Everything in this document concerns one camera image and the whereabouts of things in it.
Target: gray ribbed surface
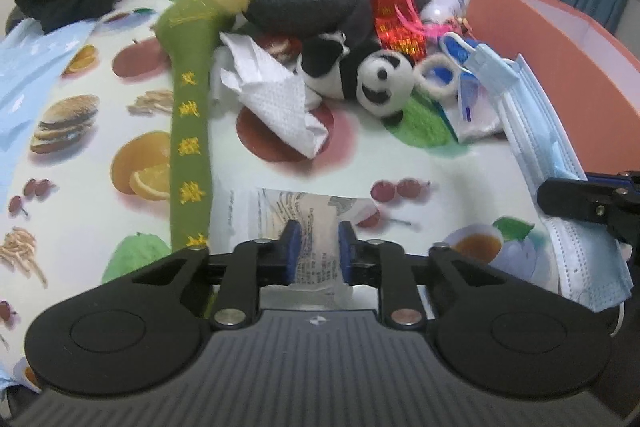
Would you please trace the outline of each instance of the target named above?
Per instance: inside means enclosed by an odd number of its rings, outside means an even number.
[[[545,403],[478,391],[417,333],[384,328],[371,311],[321,315],[327,321],[313,325],[316,313],[265,311],[252,328],[215,334],[193,367],[158,389],[113,401],[47,391],[15,426],[622,425],[589,393]]]

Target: white bottle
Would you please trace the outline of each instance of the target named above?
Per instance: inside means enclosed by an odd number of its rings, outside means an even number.
[[[468,4],[469,0],[431,0],[420,12],[420,19],[442,24],[452,17],[464,16]]]

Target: food-patterned tablecloth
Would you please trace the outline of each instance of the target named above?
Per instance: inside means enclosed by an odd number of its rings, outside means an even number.
[[[152,26],[172,1],[118,0],[56,82],[15,169],[0,213],[0,369],[28,387],[36,382],[24,336],[41,311],[170,251],[162,180],[172,77]],[[357,107],[326,103],[316,116],[329,130],[328,144],[305,160],[228,95],[210,112],[217,186],[369,198],[380,180],[400,193],[407,183],[398,182],[418,180],[417,198],[396,194],[377,203],[380,218],[357,227],[358,235],[396,241],[409,253],[448,238],[557,290],[548,239],[504,138],[458,145],[420,98],[398,128]],[[215,219],[212,243],[225,226]],[[364,289],[351,299],[376,305]]]

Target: yellow chinese characters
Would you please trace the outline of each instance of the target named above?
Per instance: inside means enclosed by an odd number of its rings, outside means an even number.
[[[182,102],[180,107],[178,107],[178,110],[180,111],[180,118],[190,114],[193,116],[200,116],[198,112],[198,104],[193,100],[190,100],[189,102]]]
[[[198,237],[187,236],[187,247],[200,247],[202,245],[207,246],[207,238],[201,233],[198,234]]]
[[[180,187],[180,203],[196,203],[202,201],[205,193],[196,182],[184,182]]]
[[[187,73],[183,73],[182,74],[182,85],[183,86],[197,86],[198,83],[196,82],[196,78],[195,75],[191,72],[188,71]]]
[[[200,154],[200,144],[197,138],[185,138],[178,145],[178,153],[180,156],[189,154]]]

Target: panda head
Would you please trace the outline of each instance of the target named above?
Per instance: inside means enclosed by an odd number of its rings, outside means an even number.
[[[358,102],[381,120],[398,123],[414,89],[413,68],[411,58],[399,52],[380,50],[370,54],[358,67]]]

